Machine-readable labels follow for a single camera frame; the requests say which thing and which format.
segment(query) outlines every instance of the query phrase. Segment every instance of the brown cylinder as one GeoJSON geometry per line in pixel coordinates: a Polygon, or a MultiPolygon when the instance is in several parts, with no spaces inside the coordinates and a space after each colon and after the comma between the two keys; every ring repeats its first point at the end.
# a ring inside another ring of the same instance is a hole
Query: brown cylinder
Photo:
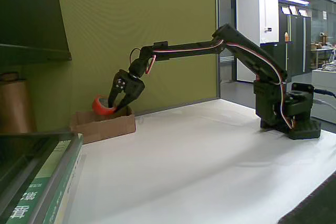
{"type": "Polygon", "coordinates": [[[36,123],[26,81],[0,81],[0,133],[35,131],[36,123]]]}

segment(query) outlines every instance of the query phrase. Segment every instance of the wire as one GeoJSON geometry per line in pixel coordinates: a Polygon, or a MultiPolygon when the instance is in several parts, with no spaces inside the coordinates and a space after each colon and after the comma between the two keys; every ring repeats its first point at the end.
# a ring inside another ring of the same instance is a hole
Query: wire
{"type": "Polygon", "coordinates": [[[145,71],[146,74],[149,74],[149,73],[150,73],[150,71],[151,71],[151,69],[152,69],[152,66],[153,66],[153,64],[154,64],[154,62],[155,62],[155,59],[156,59],[156,55],[153,55],[153,58],[152,58],[152,60],[151,60],[151,63],[150,63],[149,66],[146,68],[146,71],[145,71]]]}
{"type": "Polygon", "coordinates": [[[332,107],[336,111],[336,107],[334,105],[331,105],[330,103],[327,103],[325,101],[322,101],[322,100],[319,100],[319,99],[313,99],[313,103],[327,105],[329,107],[332,107]]]}
{"type": "Polygon", "coordinates": [[[287,126],[290,128],[290,129],[293,129],[294,128],[294,123],[293,121],[290,122],[284,115],[283,113],[283,107],[284,107],[284,103],[285,103],[285,94],[286,94],[286,90],[285,90],[285,85],[284,85],[284,82],[283,82],[283,79],[281,77],[281,74],[279,73],[279,71],[276,69],[276,67],[272,64],[272,62],[270,62],[268,59],[266,59],[264,56],[258,54],[257,52],[247,48],[247,47],[244,47],[242,45],[239,45],[239,44],[234,44],[234,43],[226,43],[227,46],[231,46],[231,47],[238,47],[244,51],[247,51],[249,52],[250,54],[258,57],[259,59],[261,59],[263,62],[267,63],[273,70],[274,72],[276,73],[276,75],[278,76],[278,79],[279,79],[279,82],[278,83],[275,83],[275,85],[280,85],[280,89],[281,89],[281,104],[280,104],[280,113],[281,113],[281,116],[283,118],[283,120],[285,121],[285,123],[287,124],[287,126]]]}
{"type": "Polygon", "coordinates": [[[220,39],[216,44],[209,47],[200,47],[200,48],[193,48],[193,49],[157,49],[153,50],[153,52],[190,52],[190,51],[200,51],[206,49],[212,49],[220,46],[223,43],[223,40],[220,39]]]}
{"type": "Polygon", "coordinates": [[[333,92],[326,90],[326,89],[314,89],[314,93],[317,94],[326,94],[326,95],[330,95],[331,97],[335,97],[336,98],[336,94],[334,94],[333,92]]]}
{"type": "Polygon", "coordinates": [[[132,64],[132,54],[133,54],[133,52],[135,51],[135,50],[139,50],[140,52],[141,52],[141,50],[140,50],[140,48],[133,48],[132,49],[132,51],[131,51],[131,53],[130,53],[130,64],[132,64]]]}
{"type": "MultiPolygon", "coordinates": [[[[214,44],[213,46],[209,46],[209,47],[200,47],[200,48],[193,48],[193,49],[157,49],[157,50],[153,50],[153,52],[156,52],[156,53],[160,53],[160,52],[190,52],[190,51],[200,51],[200,50],[206,50],[206,49],[212,49],[212,48],[216,48],[218,46],[220,46],[221,44],[223,43],[223,40],[219,40],[216,44],[214,44]]],[[[146,71],[145,73],[146,74],[149,74],[151,69],[152,69],[152,66],[155,62],[155,59],[156,59],[156,55],[153,55],[153,58],[152,58],[152,61],[149,65],[148,68],[146,68],[146,71]]]]}
{"type": "MultiPolygon", "coordinates": [[[[223,40],[219,40],[218,43],[216,43],[215,45],[213,46],[210,46],[210,47],[205,47],[205,48],[194,48],[194,49],[158,49],[158,50],[154,50],[153,52],[156,52],[156,53],[160,53],[160,52],[188,52],[188,51],[200,51],[200,50],[204,50],[204,49],[212,49],[212,48],[216,48],[218,46],[220,46],[221,44],[223,43],[223,40]]],[[[279,82],[278,83],[275,83],[275,85],[280,85],[280,89],[281,89],[281,104],[280,104],[280,113],[281,113],[281,116],[283,118],[283,120],[285,121],[285,123],[287,124],[287,126],[290,128],[290,129],[293,129],[293,120],[292,122],[290,122],[284,115],[283,113],[283,107],[284,107],[284,103],[285,103],[285,95],[286,95],[286,90],[285,90],[285,85],[284,85],[284,82],[282,80],[282,77],[281,77],[281,74],[279,73],[279,71],[276,69],[276,67],[272,64],[272,62],[270,62],[268,59],[266,59],[264,56],[256,53],[255,51],[247,48],[247,47],[244,47],[242,45],[239,45],[239,44],[234,44],[234,43],[226,43],[226,45],[228,46],[232,46],[232,47],[238,47],[242,50],[245,50],[247,52],[249,52],[250,54],[256,56],[257,58],[261,59],[263,62],[267,63],[273,70],[274,72],[276,73],[278,79],[279,79],[279,82]]]]}

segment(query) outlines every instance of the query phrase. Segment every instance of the open cardboard box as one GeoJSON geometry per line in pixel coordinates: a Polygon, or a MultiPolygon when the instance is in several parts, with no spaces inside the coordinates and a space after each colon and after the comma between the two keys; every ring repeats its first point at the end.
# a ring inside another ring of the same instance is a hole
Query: open cardboard box
{"type": "Polygon", "coordinates": [[[135,132],[135,116],[129,106],[108,116],[77,111],[71,117],[70,127],[72,131],[82,133],[83,143],[88,144],[135,132]]]}

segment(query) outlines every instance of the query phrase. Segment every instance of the green wall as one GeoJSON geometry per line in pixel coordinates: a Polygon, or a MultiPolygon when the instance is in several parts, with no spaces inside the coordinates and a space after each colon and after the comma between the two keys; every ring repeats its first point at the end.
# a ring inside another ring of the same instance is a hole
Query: green wall
{"type": "MultiPolygon", "coordinates": [[[[128,69],[134,47],[211,39],[215,0],[60,0],[71,62],[24,66],[40,131],[67,126],[77,110],[108,95],[114,74],[128,69]]],[[[156,62],[142,78],[135,111],[216,97],[216,57],[156,62]]]]}

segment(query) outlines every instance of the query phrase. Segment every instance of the white tablecloth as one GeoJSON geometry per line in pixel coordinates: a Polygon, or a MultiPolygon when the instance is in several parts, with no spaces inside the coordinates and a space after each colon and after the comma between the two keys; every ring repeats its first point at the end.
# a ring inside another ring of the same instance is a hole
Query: white tablecloth
{"type": "Polygon", "coordinates": [[[68,223],[276,223],[336,170],[336,135],[290,140],[215,100],[83,147],[68,223]]]}

